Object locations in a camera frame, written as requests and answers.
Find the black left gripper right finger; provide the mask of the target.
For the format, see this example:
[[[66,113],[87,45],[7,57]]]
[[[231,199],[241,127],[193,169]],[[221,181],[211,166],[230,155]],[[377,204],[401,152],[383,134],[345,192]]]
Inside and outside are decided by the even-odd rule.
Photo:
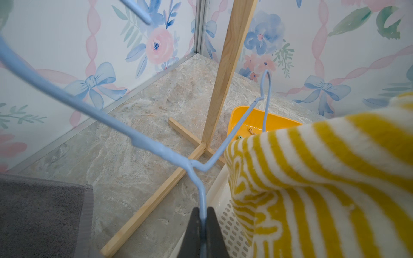
[[[207,208],[205,226],[206,257],[229,258],[227,247],[225,245],[218,219],[213,207]]]

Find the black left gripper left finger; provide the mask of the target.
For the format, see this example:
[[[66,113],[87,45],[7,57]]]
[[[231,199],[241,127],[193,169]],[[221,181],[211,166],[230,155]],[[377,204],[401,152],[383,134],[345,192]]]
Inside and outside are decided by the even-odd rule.
[[[200,258],[201,218],[198,207],[193,208],[177,258]]]

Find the light blue wire hanger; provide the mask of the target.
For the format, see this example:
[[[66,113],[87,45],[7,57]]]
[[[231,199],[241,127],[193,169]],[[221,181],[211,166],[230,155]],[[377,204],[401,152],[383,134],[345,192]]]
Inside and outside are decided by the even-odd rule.
[[[204,154],[212,140],[213,133],[217,126],[219,116],[232,81],[236,63],[240,56],[242,43],[246,37],[247,30],[254,15],[256,4],[256,1],[235,1],[233,4],[227,35],[224,42],[222,58],[219,63],[213,95],[211,97],[209,111],[205,122],[203,139],[190,157],[180,155],[163,144],[154,141],[135,129],[123,124],[114,117],[107,115],[104,112],[93,108],[92,106],[64,92],[62,89],[50,83],[48,80],[41,77],[33,69],[23,63],[6,42],[1,42],[1,63],[16,76],[20,77],[28,84],[54,98],[55,100],[70,106],[71,108],[88,115],[96,121],[126,135],[130,138],[131,144],[134,147],[147,150],[177,167],[173,175],[168,178],[168,180],[153,194],[153,196],[147,200],[147,202],[134,214],[134,216],[101,249],[101,254],[104,257],[113,257],[113,255],[125,244],[128,238],[136,231],[141,223],[148,217],[154,208],[158,206],[158,204],[184,175],[188,175],[199,191],[200,205],[198,208],[200,210],[202,224],[201,238],[206,236],[205,223],[208,206],[204,184],[196,175],[196,171],[200,170],[202,172],[206,172],[220,159],[226,147],[242,126],[243,121],[245,121],[252,112],[253,107],[248,108],[241,121],[236,124],[230,135],[225,139],[207,163],[200,163],[198,158]]]

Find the yellow white striped towel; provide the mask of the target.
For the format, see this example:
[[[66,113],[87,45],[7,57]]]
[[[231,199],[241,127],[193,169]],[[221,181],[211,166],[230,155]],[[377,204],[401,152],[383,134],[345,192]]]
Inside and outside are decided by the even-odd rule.
[[[412,257],[412,93],[235,140],[224,156],[251,257]]]

